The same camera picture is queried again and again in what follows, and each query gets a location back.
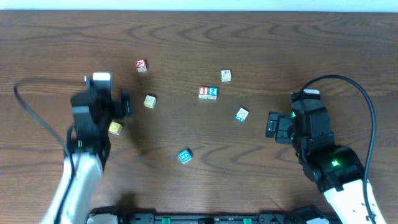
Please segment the blue number 2 block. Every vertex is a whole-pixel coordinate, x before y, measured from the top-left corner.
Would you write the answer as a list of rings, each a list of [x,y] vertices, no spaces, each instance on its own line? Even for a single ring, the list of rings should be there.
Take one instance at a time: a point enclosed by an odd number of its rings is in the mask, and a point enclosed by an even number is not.
[[[218,97],[218,87],[210,86],[208,88],[208,99],[216,100]]]

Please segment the red letter A block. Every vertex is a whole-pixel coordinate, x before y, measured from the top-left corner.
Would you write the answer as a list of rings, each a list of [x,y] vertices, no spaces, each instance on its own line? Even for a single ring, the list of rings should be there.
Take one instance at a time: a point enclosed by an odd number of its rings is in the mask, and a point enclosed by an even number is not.
[[[139,73],[147,71],[147,66],[146,66],[146,61],[145,60],[136,60],[135,64],[136,64],[137,71]]]

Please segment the white picture block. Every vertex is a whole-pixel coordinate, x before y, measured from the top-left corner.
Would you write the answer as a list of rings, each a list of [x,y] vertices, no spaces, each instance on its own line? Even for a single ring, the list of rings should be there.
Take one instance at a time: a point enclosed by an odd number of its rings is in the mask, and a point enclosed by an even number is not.
[[[232,79],[231,70],[222,70],[220,77],[222,82],[230,82]]]

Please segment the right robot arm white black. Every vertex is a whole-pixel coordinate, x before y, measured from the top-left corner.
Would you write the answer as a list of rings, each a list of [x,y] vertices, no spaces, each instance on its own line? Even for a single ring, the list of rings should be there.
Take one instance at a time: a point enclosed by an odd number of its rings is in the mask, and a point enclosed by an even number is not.
[[[335,144],[324,104],[318,99],[297,100],[291,109],[291,114],[269,113],[266,137],[295,149],[305,176],[342,223],[384,223],[358,156],[350,147]]]

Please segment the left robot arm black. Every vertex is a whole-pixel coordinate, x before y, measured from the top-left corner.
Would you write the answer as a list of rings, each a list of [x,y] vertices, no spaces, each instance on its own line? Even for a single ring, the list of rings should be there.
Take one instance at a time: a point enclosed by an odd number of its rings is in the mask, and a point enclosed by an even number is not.
[[[91,78],[71,97],[74,124],[67,132],[63,174],[42,223],[84,223],[109,157],[111,122],[131,114],[128,93],[112,99],[112,79]]]

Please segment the red letter I block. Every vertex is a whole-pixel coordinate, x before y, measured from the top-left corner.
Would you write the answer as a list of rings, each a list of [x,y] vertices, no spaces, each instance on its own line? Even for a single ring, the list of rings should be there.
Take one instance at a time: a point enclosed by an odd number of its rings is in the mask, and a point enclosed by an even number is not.
[[[208,98],[209,87],[208,86],[200,86],[198,97],[199,99],[207,99]]]

